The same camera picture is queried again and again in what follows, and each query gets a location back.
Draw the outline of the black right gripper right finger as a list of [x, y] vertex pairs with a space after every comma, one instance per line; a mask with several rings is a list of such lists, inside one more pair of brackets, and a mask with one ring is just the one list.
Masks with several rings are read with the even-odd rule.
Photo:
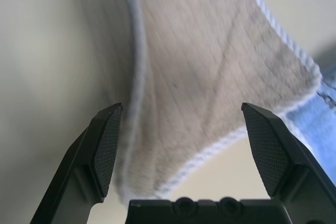
[[308, 148], [272, 112], [241, 105], [251, 153], [271, 199], [292, 223], [335, 223], [335, 185]]

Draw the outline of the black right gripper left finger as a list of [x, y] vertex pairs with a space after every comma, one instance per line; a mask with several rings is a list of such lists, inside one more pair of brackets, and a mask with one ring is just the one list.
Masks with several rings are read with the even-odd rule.
[[87, 223], [91, 208], [104, 202], [117, 154], [123, 106], [97, 113], [66, 151], [32, 223]]

